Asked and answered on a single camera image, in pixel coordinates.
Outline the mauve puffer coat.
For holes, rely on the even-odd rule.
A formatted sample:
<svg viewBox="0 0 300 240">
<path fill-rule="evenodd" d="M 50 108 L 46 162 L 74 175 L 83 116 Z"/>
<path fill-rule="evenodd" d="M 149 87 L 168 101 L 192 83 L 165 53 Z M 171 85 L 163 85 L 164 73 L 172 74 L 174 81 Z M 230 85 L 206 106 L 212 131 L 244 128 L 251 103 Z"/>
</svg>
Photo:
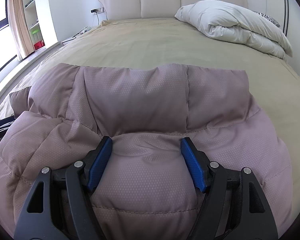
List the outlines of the mauve puffer coat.
<svg viewBox="0 0 300 240">
<path fill-rule="evenodd" d="M 291 159 L 243 70 L 61 63 L 8 102 L 16 121 L 0 142 L 0 224 L 10 235 L 41 169 L 84 158 L 105 136 L 113 151 L 91 203 L 109 239 L 187 237 L 203 194 L 181 155 L 184 137 L 226 168 L 251 168 L 278 233 L 289 227 Z"/>
</svg>

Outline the red box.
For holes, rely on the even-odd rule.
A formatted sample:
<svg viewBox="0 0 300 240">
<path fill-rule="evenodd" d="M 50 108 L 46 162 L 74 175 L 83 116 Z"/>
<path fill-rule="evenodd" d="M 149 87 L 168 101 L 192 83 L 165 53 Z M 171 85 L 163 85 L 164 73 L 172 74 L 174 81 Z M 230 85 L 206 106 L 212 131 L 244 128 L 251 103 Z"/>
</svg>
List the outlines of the red box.
<svg viewBox="0 0 300 240">
<path fill-rule="evenodd" d="M 40 41 L 38 41 L 38 42 L 36 42 L 36 43 L 34 44 L 34 49 L 35 49 L 35 50 L 38 50 L 38 49 L 40 49 L 40 48 L 43 48 L 44 46 L 45 46 L 44 41 L 43 41 L 43 40 L 40 40 Z"/>
</svg>

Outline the green container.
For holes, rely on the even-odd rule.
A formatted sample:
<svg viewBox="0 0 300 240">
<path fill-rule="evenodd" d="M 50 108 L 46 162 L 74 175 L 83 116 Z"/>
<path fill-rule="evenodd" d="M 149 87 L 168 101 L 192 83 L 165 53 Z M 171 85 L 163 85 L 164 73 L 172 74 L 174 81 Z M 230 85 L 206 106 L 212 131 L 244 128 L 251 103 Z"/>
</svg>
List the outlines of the green container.
<svg viewBox="0 0 300 240">
<path fill-rule="evenodd" d="M 32 31 L 33 43 L 37 43 L 42 40 L 42 36 L 39 29 L 35 29 Z"/>
</svg>

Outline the beige curtain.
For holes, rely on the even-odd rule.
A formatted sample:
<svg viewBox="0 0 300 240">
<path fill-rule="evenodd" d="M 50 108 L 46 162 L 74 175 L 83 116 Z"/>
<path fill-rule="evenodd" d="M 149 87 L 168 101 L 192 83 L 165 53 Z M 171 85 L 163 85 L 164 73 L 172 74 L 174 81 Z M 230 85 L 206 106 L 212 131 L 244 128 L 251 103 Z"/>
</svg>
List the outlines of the beige curtain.
<svg viewBox="0 0 300 240">
<path fill-rule="evenodd" d="M 34 46 L 25 20 L 23 0 L 7 0 L 8 23 L 15 41 L 19 61 L 34 52 Z"/>
</svg>

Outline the beige bed with sheet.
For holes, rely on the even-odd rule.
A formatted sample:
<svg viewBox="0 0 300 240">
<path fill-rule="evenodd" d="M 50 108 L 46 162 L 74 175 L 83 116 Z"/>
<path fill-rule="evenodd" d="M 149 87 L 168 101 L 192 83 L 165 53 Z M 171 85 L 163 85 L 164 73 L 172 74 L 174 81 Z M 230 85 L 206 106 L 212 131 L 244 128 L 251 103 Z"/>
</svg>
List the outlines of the beige bed with sheet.
<svg viewBox="0 0 300 240">
<path fill-rule="evenodd" d="M 300 76 L 284 60 L 245 45 L 213 40 L 176 19 L 104 21 L 99 27 L 67 43 L 25 75 L 12 91 L 29 87 L 55 65 L 152 69 L 167 63 L 242 69 L 250 91 L 270 117 L 277 135 L 288 148 L 289 159 L 266 182 L 275 193 L 285 175 L 292 176 L 291 211 L 279 212 L 282 228 L 300 213 Z"/>
</svg>

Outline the white nightstand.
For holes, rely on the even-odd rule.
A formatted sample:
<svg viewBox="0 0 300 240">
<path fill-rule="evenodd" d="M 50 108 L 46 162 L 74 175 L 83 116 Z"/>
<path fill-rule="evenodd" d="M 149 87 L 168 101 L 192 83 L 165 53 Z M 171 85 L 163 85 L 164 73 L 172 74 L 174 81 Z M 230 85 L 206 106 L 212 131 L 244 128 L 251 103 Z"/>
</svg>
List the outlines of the white nightstand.
<svg viewBox="0 0 300 240">
<path fill-rule="evenodd" d="M 81 35 L 85 34 L 88 31 L 90 31 L 91 29 L 92 29 L 92 27 L 90 27 L 90 26 L 83 28 L 77 34 L 73 35 L 72 37 L 66 38 L 64 41 L 62 41 L 62 45 L 65 45 L 66 43 L 69 43 L 69 42 L 75 40 L 76 38 L 80 37 Z"/>
</svg>

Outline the white shelf unit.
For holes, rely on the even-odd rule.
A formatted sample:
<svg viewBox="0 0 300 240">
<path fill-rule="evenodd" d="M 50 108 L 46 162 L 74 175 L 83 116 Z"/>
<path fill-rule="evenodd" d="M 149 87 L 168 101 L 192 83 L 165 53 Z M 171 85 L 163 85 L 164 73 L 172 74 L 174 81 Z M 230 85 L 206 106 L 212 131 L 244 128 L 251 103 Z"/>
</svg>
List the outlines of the white shelf unit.
<svg viewBox="0 0 300 240">
<path fill-rule="evenodd" d="M 40 22 L 40 20 L 45 15 L 45 13 L 42 12 L 42 7 L 44 7 L 45 2 L 46 2 L 46 0 L 23 0 L 25 20 L 26 20 L 26 24 L 27 24 L 27 27 L 29 30 L 29 34 L 30 34 L 32 43 L 33 43 L 32 31 L 35 29 L 40 30 L 42 40 L 45 43 L 43 27 Z"/>
</svg>

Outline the white folded duvet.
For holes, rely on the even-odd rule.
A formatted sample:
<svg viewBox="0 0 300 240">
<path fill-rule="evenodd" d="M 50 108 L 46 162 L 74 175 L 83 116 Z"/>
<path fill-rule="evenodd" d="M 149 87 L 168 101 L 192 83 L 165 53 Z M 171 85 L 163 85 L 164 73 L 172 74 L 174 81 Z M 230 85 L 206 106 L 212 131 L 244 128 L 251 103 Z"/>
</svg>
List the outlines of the white folded duvet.
<svg viewBox="0 0 300 240">
<path fill-rule="evenodd" d="M 239 5 L 203 0 L 180 7 L 175 18 L 214 40 L 242 44 L 283 60 L 293 56 L 290 41 L 280 28 Z"/>
</svg>

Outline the zebra print pillow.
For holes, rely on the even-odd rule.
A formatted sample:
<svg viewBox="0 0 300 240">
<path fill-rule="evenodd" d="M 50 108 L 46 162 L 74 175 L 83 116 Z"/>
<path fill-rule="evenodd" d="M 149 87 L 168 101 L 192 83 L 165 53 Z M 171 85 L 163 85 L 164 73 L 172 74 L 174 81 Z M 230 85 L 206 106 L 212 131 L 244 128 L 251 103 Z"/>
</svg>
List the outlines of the zebra print pillow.
<svg viewBox="0 0 300 240">
<path fill-rule="evenodd" d="M 256 14 L 262 16 L 263 18 L 267 19 L 268 21 L 270 21 L 272 24 L 274 24 L 275 26 L 277 26 L 278 28 L 281 27 L 281 25 L 279 24 L 279 22 L 277 22 L 277 20 L 275 20 L 275 18 L 267 15 L 267 14 L 264 14 L 264 13 L 261 13 L 261 12 L 258 12 L 258 11 L 254 11 Z"/>
</svg>

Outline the white wardrobe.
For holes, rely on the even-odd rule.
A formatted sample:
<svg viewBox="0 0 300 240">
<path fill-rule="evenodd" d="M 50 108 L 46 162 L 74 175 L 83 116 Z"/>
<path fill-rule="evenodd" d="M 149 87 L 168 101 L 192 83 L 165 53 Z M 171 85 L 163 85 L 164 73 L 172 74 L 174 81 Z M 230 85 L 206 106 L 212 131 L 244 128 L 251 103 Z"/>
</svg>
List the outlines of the white wardrobe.
<svg viewBox="0 0 300 240">
<path fill-rule="evenodd" d="M 300 7 L 296 0 L 266 0 L 266 14 L 274 17 L 289 39 L 293 57 L 289 65 L 300 76 Z"/>
</svg>

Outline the wall power socket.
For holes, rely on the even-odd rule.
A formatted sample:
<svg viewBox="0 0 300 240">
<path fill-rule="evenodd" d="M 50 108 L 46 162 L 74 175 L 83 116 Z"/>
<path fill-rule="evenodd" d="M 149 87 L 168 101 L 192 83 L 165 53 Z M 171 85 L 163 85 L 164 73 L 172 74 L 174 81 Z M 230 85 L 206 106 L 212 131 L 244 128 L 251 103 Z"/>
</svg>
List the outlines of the wall power socket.
<svg viewBox="0 0 300 240">
<path fill-rule="evenodd" d="M 90 12 L 92 14 L 102 14 L 102 13 L 104 13 L 104 7 L 92 9 Z"/>
</svg>

